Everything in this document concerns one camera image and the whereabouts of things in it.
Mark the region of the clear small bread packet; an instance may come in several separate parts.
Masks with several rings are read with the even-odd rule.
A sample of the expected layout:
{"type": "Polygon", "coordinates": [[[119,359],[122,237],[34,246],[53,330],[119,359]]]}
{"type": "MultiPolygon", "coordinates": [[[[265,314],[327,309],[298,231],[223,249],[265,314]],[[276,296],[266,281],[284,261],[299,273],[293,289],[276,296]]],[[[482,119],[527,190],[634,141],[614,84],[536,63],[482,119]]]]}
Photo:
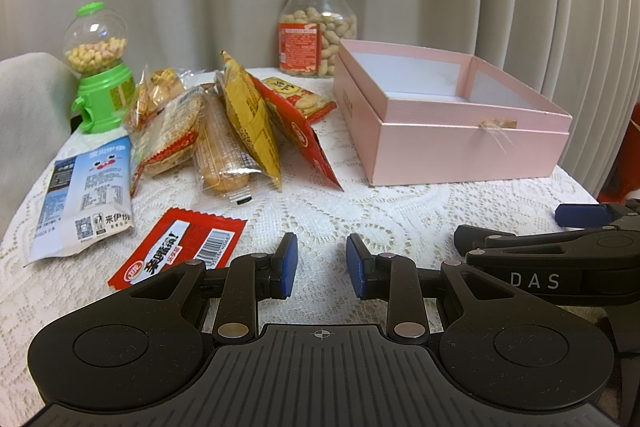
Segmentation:
{"type": "Polygon", "coordinates": [[[128,113],[122,123],[128,132],[140,131],[168,102],[184,91],[180,76],[168,67],[150,72],[143,69],[128,113]]]}

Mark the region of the glass peanut jar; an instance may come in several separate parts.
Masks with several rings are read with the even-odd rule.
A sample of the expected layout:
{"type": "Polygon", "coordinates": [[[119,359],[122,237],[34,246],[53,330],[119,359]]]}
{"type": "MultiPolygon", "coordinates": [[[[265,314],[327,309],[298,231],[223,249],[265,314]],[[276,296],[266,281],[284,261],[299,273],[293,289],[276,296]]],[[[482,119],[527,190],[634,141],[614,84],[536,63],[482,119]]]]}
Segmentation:
{"type": "Polygon", "coordinates": [[[341,41],[356,38],[357,17],[347,0],[286,0],[279,67],[292,76],[332,77],[341,41]]]}

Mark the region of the long wafer cracker packet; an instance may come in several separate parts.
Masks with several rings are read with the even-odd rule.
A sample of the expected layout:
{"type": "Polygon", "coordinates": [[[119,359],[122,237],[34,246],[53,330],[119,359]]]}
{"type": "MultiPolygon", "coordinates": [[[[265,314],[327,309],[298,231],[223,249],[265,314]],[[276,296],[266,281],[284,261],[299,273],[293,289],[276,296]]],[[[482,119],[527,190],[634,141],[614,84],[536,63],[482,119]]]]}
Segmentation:
{"type": "Polygon", "coordinates": [[[252,178],[262,169],[247,152],[227,116],[213,83],[201,84],[204,96],[202,124],[195,144],[194,164],[202,192],[242,205],[252,197],[252,178]]]}

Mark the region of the blue white snack bag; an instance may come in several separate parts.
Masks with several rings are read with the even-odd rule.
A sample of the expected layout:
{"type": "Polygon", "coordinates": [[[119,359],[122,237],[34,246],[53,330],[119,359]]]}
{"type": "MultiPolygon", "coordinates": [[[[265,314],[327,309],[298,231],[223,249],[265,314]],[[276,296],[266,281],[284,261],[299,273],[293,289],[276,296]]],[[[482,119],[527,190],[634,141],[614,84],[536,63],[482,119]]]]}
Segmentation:
{"type": "Polygon", "coordinates": [[[134,225],[130,140],[55,161],[27,263],[77,255],[134,225]]]}

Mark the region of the pink gift box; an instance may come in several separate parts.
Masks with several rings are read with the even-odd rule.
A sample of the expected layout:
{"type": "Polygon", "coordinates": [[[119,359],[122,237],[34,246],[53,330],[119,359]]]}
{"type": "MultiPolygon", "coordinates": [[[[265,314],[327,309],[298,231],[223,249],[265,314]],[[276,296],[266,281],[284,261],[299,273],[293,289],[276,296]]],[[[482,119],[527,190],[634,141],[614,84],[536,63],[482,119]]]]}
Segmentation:
{"type": "Polygon", "coordinates": [[[334,96],[373,185],[550,176],[572,117],[481,58],[345,40],[334,96]]]}

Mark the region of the round rice cracker packet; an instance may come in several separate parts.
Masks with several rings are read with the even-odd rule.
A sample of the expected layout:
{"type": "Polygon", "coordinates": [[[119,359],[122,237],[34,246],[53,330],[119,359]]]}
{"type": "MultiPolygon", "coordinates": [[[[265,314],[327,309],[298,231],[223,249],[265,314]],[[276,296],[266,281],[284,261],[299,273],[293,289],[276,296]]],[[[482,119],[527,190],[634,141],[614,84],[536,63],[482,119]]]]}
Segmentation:
{"type": "Polygon", "coordinates": [[[146,176],[158,176],[189,160],[203,120],[205,95],[200,87],[174,98],[132,138],[130,195],[146,176]]]}

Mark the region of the yellow snack bag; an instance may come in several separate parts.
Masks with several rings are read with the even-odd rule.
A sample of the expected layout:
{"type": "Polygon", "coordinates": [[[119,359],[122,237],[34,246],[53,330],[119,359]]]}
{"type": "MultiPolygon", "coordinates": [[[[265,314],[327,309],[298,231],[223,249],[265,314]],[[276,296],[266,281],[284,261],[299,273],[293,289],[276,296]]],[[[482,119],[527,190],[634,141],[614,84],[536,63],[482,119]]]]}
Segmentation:
{"type": "Polygon", "coordinates": [[[262,171],[277,190],[282,188],[280,155],[270,124],[265,100],[254,78],[227,52],[220,52],[224,63],[222,92],[231,124],[262,171]]]}

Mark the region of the green candy dispenser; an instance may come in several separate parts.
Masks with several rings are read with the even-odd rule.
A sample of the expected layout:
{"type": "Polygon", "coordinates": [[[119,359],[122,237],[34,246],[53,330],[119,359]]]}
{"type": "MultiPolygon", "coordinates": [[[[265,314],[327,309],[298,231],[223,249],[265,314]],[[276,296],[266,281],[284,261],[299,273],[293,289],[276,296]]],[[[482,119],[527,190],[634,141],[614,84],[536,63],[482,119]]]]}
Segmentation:
{"type": "Polygon", "coordinates": [[[79,129],[102,133],[120,126],[134,96],[134,75],[124,63],[128,30],[124,19],[102,2],[83,5],[64,36],[65,61],[79,75],[72,109],[79,129]]]}

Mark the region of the flat red snack packet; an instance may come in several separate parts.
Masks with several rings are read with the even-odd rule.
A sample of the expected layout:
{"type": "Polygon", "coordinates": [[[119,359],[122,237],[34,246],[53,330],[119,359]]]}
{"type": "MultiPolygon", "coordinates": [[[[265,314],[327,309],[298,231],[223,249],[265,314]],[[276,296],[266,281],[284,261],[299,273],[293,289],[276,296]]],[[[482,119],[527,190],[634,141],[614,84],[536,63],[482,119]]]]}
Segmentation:
{"type": "Polygon", "coordinates": [[[246,221],[183,208],[169,208],[107,284],[115,291],[142,282],[179,263],[203,261],[224,268],[246,221]]]}

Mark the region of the red snack bag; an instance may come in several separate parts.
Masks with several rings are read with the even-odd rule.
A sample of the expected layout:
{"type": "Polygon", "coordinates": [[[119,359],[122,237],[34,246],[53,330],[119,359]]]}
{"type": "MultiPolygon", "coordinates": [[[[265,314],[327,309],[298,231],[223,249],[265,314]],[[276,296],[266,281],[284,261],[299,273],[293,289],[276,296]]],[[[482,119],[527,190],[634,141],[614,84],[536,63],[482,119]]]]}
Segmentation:
{"type": "Polygon", "coordinates": [[[297,147],[303,158],[329,181],[341,188],[340,182],[326,158],[311,123],[299,111],[288,104],[283,96],[266,87],[255,76],[254,83],[270,110],[273,124],[297,147]]]}

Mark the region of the red yellow biscuit packet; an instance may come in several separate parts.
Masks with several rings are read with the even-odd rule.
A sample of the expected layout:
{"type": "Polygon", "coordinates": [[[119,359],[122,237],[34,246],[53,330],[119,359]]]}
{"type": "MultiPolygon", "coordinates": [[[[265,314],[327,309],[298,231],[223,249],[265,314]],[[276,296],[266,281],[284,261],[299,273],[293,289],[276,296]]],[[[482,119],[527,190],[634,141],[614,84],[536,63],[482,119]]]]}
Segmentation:
{"type": "Polygon", "coordinates": [[[262,80],[262,83],[283,96],[285,101],[296,108],[311,124],[326,117],[336,107],[336,103],[328,98],[278,77],[268,77],[262,80]]]}

